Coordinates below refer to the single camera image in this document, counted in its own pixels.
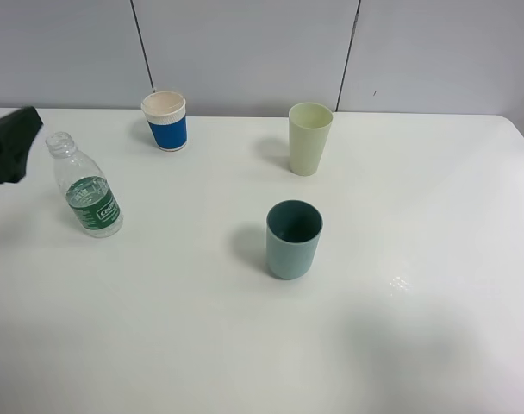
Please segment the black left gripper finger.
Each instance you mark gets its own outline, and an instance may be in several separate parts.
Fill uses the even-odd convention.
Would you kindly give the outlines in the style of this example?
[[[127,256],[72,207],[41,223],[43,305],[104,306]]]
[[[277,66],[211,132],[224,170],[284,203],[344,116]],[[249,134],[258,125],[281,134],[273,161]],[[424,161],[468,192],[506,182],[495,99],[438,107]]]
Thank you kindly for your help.
[[[0,185],[19,183],[26,176],[28,154],[42,126],[32,106],[0,117]]]

